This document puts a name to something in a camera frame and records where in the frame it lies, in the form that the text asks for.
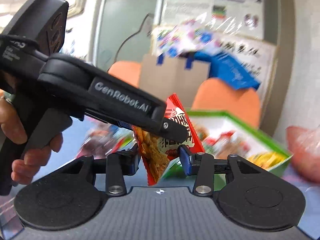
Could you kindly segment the red twist snack bag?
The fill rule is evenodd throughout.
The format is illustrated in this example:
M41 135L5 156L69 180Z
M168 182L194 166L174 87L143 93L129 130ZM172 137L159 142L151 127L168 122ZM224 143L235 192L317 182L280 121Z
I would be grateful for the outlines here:
M171 94L167 98L167 109L164 116L186 127L188 136L183 144L189 148L191 153L204 152L202 143L177 94ZM148 185L153 186L158 183L170 161L179 157L179 143L136 126L133 127L133 132L138 144L138 152L146 169Z

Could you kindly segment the yellow chip bag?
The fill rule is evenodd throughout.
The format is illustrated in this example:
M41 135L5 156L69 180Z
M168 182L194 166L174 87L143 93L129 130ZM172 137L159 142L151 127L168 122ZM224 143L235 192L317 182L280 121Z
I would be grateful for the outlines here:
M277 165L278 163L281 163L285 159L285 156L277 152L263 152L251 155L247 158L248 161L265 170L269 170L270 168Z

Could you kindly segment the brown yellow nut packet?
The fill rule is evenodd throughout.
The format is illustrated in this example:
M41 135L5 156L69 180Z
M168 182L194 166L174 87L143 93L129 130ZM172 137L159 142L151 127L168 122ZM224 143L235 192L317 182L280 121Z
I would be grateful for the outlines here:
M92 129L75 158L92 156L94 159L105 159L109 154L123 149L133 140L133 132L124 128L110 126Z

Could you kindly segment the green cardboard box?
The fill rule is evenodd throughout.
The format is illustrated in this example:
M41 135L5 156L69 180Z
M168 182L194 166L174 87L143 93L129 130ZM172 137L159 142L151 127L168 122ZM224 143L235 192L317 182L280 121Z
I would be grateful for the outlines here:
M206 153L217 159L237 154L282 176L292 154L259 129L227 111L188 111Z

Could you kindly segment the left orange chair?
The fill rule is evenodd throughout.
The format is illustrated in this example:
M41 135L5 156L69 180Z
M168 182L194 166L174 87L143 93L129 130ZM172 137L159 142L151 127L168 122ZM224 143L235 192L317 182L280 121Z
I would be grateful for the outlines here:
M138 88L141 68L139 62L117 61L109 68L108 74Z

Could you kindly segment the orange chair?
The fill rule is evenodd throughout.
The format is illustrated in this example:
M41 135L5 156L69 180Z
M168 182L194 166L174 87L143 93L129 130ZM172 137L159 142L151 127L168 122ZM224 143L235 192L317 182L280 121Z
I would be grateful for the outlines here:
M197 90L192 110L227 111L252 127L259 127L261 107L253 88L235 90L218 78L204 81Z
M117 61L109 68L108 74L138 88L141 68L139 62Z

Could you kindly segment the brown paper bag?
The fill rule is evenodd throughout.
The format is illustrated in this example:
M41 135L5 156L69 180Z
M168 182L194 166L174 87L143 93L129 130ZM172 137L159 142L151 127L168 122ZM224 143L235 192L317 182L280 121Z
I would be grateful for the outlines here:
M139 88L166 100L177 94L183 107L190 108L199 86L208 78L210 64L183 57L146 54L140 71Z

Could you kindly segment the right orange chair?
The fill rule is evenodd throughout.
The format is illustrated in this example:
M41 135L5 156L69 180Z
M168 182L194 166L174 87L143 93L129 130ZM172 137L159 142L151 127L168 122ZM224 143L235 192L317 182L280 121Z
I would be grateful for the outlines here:
M253 88L235 90L218 78L204 81L197 90L192 110L227 111L252 127L259 127L261 107Z

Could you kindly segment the blue fabric bag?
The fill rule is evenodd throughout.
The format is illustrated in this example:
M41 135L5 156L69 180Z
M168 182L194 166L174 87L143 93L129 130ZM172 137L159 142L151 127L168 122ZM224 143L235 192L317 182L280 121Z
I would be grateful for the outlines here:
M196 52L194 59L209 63L208 78L218 78L234 90L253 88L257 90L260 82L252 76L231 54L219 52L210 55Z

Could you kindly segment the floral cloth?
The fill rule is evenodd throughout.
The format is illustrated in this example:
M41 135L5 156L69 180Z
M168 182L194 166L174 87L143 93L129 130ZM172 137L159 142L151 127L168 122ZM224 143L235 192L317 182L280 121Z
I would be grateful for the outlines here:
M188 20L174 27L159 27L153 31L156 56L179 57L202 52L214 56L222 51L217 35L196 20Z

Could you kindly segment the pink glass bowl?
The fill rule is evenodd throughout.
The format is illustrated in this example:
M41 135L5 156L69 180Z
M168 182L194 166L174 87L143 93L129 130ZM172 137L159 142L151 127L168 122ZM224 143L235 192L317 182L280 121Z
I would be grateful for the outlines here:
M289 126L286 140L295 170L305 179L319 183L319 127L307 129Z

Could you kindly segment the wall info poster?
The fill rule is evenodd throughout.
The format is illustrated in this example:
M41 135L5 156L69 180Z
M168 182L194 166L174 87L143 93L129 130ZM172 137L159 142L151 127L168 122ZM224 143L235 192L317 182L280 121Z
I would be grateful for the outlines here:
M213 31L264 38L264 0L163 0L162 25L196 20Z

